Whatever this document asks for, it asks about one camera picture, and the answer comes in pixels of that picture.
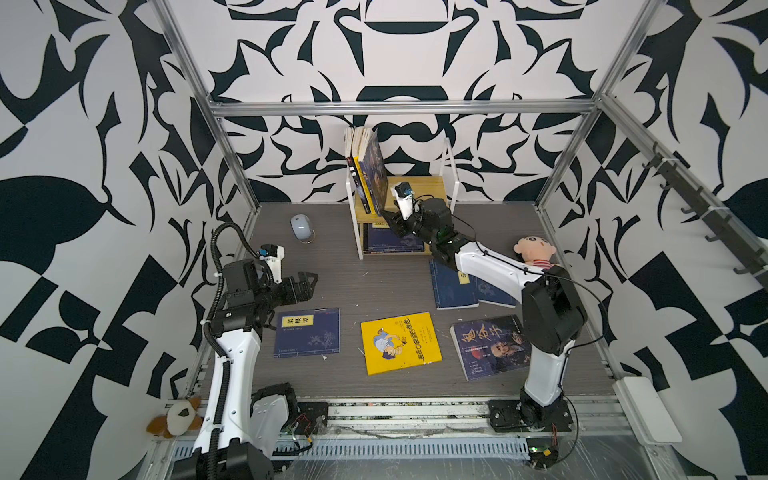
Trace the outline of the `navy book yellow label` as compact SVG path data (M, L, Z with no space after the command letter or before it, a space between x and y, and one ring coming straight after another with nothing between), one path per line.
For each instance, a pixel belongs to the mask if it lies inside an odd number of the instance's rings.
M365 254L424 253L425 244L412 234L398 237L386 224L364 223L362 246Z

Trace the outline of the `dark purple portrait book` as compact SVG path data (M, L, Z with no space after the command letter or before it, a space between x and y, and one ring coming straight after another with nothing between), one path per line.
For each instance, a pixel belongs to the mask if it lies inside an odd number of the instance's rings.
M367 127L361 130L358 163L367 188L367 199L375 215L381 216L386 208L389 192L388 173L377 133Z

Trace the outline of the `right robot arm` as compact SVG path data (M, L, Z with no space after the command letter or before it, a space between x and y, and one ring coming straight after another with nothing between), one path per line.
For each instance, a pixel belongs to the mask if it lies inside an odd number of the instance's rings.
M539 237L523 238L513 260L458 232L455 216L440 198L402 194L398 209L383 219L392 234L411 235L425 246L428 259L452 273L466 273L510 296L523 320L515 328L531 349L529 373L511 413L493 421L497 431L552 427L566 416L562 378L572 349L587 321L577 282L551 262L554 247Z

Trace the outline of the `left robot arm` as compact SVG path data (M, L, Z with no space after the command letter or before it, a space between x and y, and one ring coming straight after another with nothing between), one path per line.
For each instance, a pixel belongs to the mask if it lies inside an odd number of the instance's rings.
M214 230L209 247L217 286L201 331L214 353L212 384L193 452L174 464L170 476L272 479L278 439L299 410L288 383L253 389L256 361L277 308L309 301L318 276L283 275L283 248L254 249L233 222Z

